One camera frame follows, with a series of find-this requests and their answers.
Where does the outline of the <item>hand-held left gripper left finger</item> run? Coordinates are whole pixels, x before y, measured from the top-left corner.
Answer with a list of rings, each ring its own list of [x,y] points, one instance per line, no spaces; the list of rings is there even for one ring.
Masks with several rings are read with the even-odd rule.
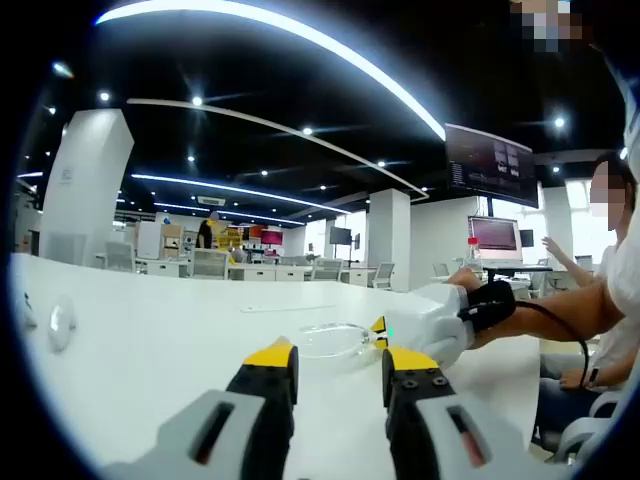
[[[166,420],[153,447],[104,479],[280,479],[294,434],[298,349],[278,338],[249,355],[224,390]]]

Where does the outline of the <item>person's right hand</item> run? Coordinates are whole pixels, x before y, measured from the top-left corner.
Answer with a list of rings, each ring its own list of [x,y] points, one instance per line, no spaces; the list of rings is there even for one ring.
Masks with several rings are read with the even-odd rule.
[[[483,285],[483,282],[469,268],[462,268],[451,275],[447,280],[449,284],[463,287],[467,291],[474,291]]]

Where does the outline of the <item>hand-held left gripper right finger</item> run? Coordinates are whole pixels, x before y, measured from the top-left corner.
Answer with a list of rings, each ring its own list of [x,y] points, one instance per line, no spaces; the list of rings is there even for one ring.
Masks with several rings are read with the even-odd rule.
[[[519,432],[480,400],[458,393],[427,355],[382,355],[386,437],[398,479],[543,479],[545,465]]]

